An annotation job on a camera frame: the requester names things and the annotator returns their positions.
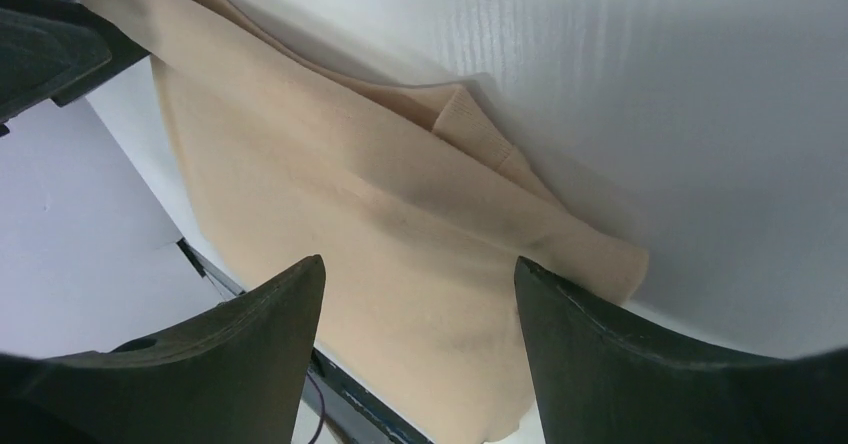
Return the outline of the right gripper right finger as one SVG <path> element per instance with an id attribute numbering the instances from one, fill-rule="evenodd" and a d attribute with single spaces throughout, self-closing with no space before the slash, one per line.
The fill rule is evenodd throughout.
<path id="1" fill-rule="evenodd" d="M 843 443 L 847 353 L 778 359 L 709 344 L 539 264 L 514 271 L 549 443 Z"/>

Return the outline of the beige t shirt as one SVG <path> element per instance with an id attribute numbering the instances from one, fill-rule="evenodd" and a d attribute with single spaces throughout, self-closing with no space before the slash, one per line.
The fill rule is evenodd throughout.
<path id="1" fill-rule="evenodd" d="M 437 443 L 512 434 L 534 398 L 513 273 L 620 304 L 647 252 L 572 215 L 460 84 L 311 63 L 228 0 L 80 0 L 151 55 L 200 230 L 248 288 L 320 255 L 317 338 Z"/>

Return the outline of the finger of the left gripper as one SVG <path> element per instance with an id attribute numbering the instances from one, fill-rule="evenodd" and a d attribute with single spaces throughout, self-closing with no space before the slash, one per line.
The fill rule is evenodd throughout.
<path id="1" fill-rule="evenodd" d="M 1 0 L 1 134 L 45 101 L 64 107 L 149 52 L 114 24 L 69 0 Z"/>

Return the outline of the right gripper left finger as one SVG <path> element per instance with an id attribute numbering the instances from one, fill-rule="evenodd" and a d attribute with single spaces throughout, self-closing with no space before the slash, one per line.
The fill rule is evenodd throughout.
<path id="1" fill-rule="evenodd" d="M 287 443 L 322 308 L 309 256 L 110 352 L 1 358 L 5 443 Z"/>

